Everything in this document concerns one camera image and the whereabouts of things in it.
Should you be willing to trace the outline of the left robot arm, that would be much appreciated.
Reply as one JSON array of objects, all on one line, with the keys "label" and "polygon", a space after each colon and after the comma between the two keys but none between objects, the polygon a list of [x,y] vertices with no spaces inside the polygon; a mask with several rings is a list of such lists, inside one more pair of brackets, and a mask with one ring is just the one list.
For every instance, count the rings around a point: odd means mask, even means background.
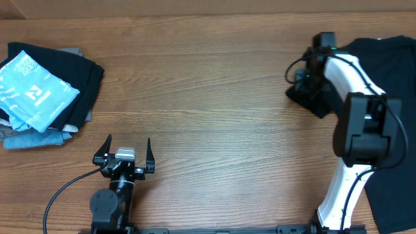
[{"label": "left robot arm", "polygon": [[146,165],[137,167],[134,148],[120,147],[110,152],[109,135],[94,154],[92,162],[100,167],[101,175],[109,178],[109,187],[98,190],[90,199],[92,212],[91,233],[137,233],[130,221],[135,182],[155,172],[151,140],[147,141]]}]

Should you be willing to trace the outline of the black t-shirt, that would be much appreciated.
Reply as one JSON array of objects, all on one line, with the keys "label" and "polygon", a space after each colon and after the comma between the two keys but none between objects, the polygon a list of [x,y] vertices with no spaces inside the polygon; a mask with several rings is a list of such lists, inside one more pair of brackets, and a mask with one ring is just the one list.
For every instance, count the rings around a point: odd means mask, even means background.
[{"label": "black t-shirt", "polygon": [[399,118],[405,132],[397,133],[394,154],[384,161],[362,193],[369,199],[380,233],[415,227],[415,40],[406,36],[357,38],[338,47],[359,59],[359,64],[386,94],[402,103]]}]

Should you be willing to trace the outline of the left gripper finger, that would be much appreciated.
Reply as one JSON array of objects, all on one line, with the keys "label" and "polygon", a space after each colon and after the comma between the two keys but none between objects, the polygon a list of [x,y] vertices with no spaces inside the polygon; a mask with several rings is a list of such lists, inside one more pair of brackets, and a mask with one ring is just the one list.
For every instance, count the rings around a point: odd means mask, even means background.
[{"label": "left gripper finger", "polygon": [[108,135],[103,145],[94,154],[92,163],[96,166],[103,166],[107,160],[111,147],[112,135]]},{"label": "left gripper finger", "polygon": [[146,169],[147,174],[155,173],[155,159],[151,150],[151,139],[148,138],[147,149],[146,149]]}]

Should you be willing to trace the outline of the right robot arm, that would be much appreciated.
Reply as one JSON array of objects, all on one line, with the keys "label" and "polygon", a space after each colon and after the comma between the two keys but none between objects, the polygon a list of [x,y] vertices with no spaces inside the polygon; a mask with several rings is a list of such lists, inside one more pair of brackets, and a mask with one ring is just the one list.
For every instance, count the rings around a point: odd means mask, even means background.
[{"label": "right robot arm", "polygon": [[371,175],[386,170],[397,133],[402,103],[365,73],[359,59],[336,46],[332,32],[313,37],[286,95],[319,118],[329,112],[338,120],[333,133],[337,167],[324,201],[310,224],[278,228],[280,233],[366,233],[351,224],[352,213]]}]

